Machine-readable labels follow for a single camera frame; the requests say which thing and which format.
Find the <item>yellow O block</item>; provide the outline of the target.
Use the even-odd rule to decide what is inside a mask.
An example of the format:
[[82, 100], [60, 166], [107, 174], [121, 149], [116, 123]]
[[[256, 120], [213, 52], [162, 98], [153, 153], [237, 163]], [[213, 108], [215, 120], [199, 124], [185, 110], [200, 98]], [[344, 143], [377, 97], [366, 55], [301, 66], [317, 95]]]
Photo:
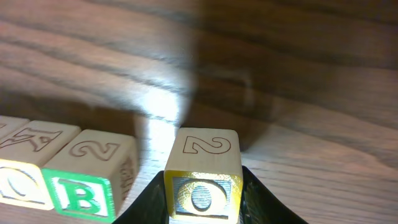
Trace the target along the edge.
[[80, 132], [70, 124], [31, 121], [1, 139], [1, 202], [52, 210], [42, 168]]

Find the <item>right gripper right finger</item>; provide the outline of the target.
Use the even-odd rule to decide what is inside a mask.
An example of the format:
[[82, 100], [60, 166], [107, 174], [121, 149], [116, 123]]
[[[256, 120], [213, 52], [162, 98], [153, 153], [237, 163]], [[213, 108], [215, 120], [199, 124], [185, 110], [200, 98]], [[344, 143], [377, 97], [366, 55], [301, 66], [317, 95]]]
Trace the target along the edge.
[[242, 168], [240, 224], [308, 224], [286, 207], [246, 166]]

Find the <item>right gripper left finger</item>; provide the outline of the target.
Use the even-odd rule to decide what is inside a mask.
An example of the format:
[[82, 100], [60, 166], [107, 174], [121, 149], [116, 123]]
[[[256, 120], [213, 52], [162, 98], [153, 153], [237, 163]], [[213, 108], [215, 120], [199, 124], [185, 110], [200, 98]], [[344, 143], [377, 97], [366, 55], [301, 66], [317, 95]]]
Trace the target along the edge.
[[158, 172], [147, 187], [113, 224], [169, 224], [164, 171]]

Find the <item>green R block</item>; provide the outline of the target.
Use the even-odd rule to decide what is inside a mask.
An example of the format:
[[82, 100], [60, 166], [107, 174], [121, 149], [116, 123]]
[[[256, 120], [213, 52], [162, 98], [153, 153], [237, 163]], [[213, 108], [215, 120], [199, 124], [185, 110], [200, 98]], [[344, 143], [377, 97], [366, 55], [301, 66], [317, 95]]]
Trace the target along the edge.
[[23, 125], [29, 123], [26, 118], [16, 118], [11, 116], [0, 116], [0, 138], [6, 137], [8, 134], [19, 129]]

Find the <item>green B block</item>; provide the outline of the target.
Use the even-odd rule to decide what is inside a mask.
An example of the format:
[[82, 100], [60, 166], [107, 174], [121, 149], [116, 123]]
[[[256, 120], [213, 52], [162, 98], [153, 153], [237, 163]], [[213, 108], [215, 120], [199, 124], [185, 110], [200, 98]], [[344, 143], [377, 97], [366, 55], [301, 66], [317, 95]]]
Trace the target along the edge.
[[86, 129], [51, 158], [42, 173], [58, 213], [111, 223], [138, 166], [134, 137]]

